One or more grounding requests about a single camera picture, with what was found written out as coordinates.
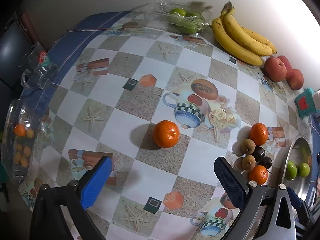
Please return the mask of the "orange tangerine low pile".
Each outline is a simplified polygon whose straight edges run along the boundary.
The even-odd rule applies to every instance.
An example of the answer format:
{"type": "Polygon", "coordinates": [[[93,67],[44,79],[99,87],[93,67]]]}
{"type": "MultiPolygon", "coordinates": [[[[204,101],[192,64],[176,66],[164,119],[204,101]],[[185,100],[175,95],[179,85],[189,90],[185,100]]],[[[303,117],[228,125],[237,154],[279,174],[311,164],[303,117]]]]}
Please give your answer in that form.
{"type": "Polygon", "coordinates": [[[263,185],[268,179],[268,170],[262,165],[255,166],[248,174],[249,181],[253,180],[258,185],[263,185]]]}

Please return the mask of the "dark plum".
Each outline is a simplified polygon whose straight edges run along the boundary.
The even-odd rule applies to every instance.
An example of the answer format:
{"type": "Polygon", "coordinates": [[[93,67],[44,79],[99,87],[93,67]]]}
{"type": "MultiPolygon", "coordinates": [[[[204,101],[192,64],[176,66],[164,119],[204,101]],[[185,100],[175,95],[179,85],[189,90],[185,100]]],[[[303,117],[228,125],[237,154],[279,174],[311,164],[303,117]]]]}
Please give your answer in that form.
{"type": "Polygon", "coordinates": [[[265,156],[265,149],[261,146],[256,146],[252,156],[255,158],[256,162],[261,161],[261,159],[263,159],[263,157],[265,156]]]}
{"type": "Polygon", "coordinates": [[[269,156],[264,156],[264,157],[262,157],[262,159],[259,161],[259,164],[258,164],[258,165],[261,165],[261,166],[265,167],[265,168],[268,170],[269,168],[272,167],[272,164],[273,164],[272,159],[271,159],[269,156]]]}

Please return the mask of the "brown longan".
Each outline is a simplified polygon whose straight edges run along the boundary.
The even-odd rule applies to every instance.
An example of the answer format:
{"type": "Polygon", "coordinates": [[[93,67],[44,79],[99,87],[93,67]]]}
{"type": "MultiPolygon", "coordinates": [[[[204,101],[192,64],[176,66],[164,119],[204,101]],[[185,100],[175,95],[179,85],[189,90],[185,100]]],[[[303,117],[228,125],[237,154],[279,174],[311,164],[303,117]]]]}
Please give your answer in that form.
{"type": "Polygon", "coordinates": [[[246,171],[251,171],[255,167],[255,158],[253,155],[248,154],[242,159],[242,168],[246,171]]]}
{"type": "Polygon", "coordinates": [[[242,141],[240,148],[244,154],[252,154],[255,150],[255,143],[251,139],[245,139],[242,141]]]}

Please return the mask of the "orange tangerine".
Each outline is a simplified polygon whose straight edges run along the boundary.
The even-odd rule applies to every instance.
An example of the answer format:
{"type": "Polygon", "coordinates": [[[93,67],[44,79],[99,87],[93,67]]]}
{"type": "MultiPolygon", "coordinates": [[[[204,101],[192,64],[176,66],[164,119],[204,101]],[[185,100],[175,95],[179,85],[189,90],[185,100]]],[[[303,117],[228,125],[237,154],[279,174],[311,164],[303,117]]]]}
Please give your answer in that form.
{"type": "Polygon", "coordinates": [[[178,143],[180,130],[174,122],[163,120],[156,124],[152,137],[158,147],[171,148],[178,143]]]}
{"type": "Polygon", "coordinates": [[[256,146],[263,145],[268,139],[267,127],[262,123],[254,124],[250,129],[249,139],[251,139],[256,146]]]}

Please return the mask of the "green jujube large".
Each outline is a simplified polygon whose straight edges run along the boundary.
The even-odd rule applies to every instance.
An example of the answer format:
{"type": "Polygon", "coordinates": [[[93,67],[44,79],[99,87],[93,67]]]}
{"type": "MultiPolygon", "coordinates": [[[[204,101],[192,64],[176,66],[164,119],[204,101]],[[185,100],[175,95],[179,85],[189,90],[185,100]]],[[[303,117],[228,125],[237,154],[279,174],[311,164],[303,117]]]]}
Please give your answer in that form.
{"type": "Polygon", "coordinates": [[[294,180],[297,176],[297,167],[294,162],[288,161],[285,173],[286,180],[294,180]]]}

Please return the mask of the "stainless steel bowl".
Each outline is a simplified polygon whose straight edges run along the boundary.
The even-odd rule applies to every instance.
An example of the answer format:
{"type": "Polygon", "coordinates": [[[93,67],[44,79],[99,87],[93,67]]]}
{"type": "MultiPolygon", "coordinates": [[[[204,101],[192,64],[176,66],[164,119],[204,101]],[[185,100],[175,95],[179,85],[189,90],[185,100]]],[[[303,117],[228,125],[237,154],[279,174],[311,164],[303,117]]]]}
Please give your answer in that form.
{"type": "Polygon", "coordinates": [[[306,200],[312,174],[312,152],[308,141],[303,136],[298,136],[292,142],[287,156],[283,160],[283,163],[279,172],[279,183],[285,184],[287,187],[291,187],[293,191],[302,200],[306,200]],[[292,161],[297,167],[297,176],[294,180],[286,180],[285,173],[287,168],[287,162],[292,161]],[[299,166],[301,163],[308,163],[310,166],[310,174],[306,178],[302,178],[299,175],[299,166]]]}

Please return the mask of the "clear container of kumquats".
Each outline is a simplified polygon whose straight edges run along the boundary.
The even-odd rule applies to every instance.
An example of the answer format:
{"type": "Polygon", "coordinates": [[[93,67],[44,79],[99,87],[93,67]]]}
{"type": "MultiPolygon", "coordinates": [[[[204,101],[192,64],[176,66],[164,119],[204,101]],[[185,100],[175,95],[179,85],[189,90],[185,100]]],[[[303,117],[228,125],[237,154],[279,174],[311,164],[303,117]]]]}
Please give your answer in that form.
{"type": "Polygon", "coordinates": [[[1,145],[1,162],[10,180],[23,180],[31,162],[39,117],[22,100],[9,106],[1,145]]]}

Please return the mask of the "teal toy box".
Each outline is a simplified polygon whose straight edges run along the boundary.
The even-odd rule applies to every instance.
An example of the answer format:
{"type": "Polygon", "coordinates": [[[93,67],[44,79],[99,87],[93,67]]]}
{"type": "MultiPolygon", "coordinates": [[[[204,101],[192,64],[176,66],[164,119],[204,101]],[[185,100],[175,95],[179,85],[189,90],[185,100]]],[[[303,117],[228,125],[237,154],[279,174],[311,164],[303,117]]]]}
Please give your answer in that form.
{"type": "Polygon", "coordinates": [[[300,118],[310,116],[318,111],[313,101],[313,94],[315,94],[315,91],[312,88],[305,88],[304,91],[295,98],[295,104],[300,118]]]}

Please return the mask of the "red apple far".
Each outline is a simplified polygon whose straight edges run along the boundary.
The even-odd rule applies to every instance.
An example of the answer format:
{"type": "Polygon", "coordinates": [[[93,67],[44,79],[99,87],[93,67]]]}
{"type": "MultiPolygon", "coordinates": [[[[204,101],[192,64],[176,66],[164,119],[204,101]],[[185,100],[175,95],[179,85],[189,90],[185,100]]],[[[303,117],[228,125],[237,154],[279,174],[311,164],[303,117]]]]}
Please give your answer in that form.
{"type": "Polygon", "coordinates": [[[292,90],[300,90],[303,87],[304,76],[298,69],[292,70],[292,75],[287,79],[287,83],[292,90]]]}

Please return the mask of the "red apple middle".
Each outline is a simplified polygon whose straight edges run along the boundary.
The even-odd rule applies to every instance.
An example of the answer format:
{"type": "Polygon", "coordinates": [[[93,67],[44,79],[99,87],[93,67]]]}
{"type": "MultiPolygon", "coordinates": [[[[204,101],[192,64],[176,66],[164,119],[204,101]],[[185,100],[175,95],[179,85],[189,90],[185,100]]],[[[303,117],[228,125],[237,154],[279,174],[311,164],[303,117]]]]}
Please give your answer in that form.
{"type": "Polygon", "coordinates": [[[285,65],[285,67],[286,67],[285,80],[287,80],[292,76],[292,73],[293,73],[293,68],[291,66],[291,63],[289,62],[287,57],[285,57],[283,55],[278,56],[278,59],[280,59],[283,62],[283,64],[285,65]]]}

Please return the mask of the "clear glass mug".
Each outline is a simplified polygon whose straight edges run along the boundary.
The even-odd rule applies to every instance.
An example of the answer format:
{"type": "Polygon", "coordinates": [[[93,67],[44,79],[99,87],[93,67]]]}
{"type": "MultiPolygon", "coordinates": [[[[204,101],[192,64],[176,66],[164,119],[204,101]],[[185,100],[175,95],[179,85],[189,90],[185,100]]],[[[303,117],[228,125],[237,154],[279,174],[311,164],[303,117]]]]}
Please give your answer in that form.
{"type": "Polygon", "coordinates": [[[57,72],[57,64],[50,59],[39,42],[31,47],[29,54],[24,55],[19,68],[22,71],[21,85],[28,90],[44,89],[57,72]]]}

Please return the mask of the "checkered patterned tablecloth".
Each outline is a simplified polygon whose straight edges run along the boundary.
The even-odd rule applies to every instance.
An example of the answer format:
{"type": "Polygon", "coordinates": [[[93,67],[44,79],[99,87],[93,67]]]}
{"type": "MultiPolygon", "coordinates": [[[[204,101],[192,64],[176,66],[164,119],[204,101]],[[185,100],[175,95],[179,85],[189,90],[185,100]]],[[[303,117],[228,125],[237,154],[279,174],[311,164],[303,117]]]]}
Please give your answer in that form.
{"type": "Polygon", "coordinates": [[[114,168],[88,210],[106,239],[205,239],[199,212],[213,218],[210,239],[221,239],[239,210],[214,174],[216,158],[240,167],[241,142],[252,125],[270,130],[264,145],[273,161],[268,185],[298,136],[311,140],[297,92],[270,81],[213,45],[144,28],[136,14],[106,13],[80,22],[49,51],[54,84],[24,91],[43,116],[29,173],[19,192],[33,207],[39,186],[63,186],[112,153],[114,168]],[[169,120],[178,143],[158,147],[156,124],[169,120]]]}

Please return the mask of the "yellow banana bunch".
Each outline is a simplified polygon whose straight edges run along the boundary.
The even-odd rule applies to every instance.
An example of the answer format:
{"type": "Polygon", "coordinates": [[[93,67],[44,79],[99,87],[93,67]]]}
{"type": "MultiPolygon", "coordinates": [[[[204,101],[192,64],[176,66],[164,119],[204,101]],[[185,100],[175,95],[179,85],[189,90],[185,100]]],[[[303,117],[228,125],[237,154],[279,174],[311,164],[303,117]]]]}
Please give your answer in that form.
{"type": "Polygon", "coordinates": [[[260,66],[262,57],[277,53],[275,45],[262,35],[242,27],[234,18],[235,7],[227,2],[220,16],[212,21],[215,40],[228,53],[240,61],[260,66]]]}

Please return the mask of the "clear bag of green fruit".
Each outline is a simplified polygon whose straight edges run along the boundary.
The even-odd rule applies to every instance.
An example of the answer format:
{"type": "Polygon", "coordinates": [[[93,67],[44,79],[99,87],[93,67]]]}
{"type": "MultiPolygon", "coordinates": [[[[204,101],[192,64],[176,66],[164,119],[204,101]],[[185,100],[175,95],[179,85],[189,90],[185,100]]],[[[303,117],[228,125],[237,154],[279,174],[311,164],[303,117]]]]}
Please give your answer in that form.
{"type": "Polygon", "coordinates": [[[142,12],[147,23],[183,35],[198,36],[211,25],[211,8],[204,2],[178,3],[161,0],[144,5],[142,12]]]}

